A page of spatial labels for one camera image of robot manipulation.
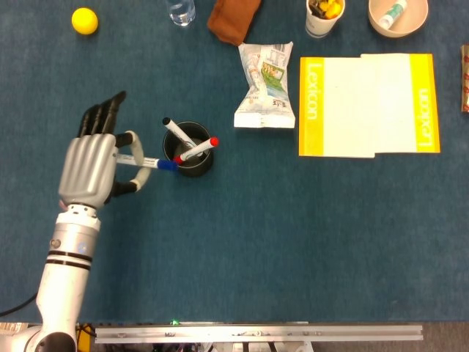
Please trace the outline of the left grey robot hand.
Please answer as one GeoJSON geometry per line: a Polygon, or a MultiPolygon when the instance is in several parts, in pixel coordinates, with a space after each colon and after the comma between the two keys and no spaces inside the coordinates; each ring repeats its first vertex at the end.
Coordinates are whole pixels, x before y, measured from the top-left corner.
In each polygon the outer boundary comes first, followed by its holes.
{"type": "Polygon", "coordinates": [[[138,135],[134,131],[114,132],[119,106],[126,95],[125,91],[118,92],[84,112],[78,135],[67,149],[59,183],[59,196],[67,207],[84,205],[97,210],[112,197],[140,191],[147,182],[152,170],[144,166],[138,135]],[[139,170],[132,180],[118,182],[117,154],[124,146],[131,149],[139,170]]]}

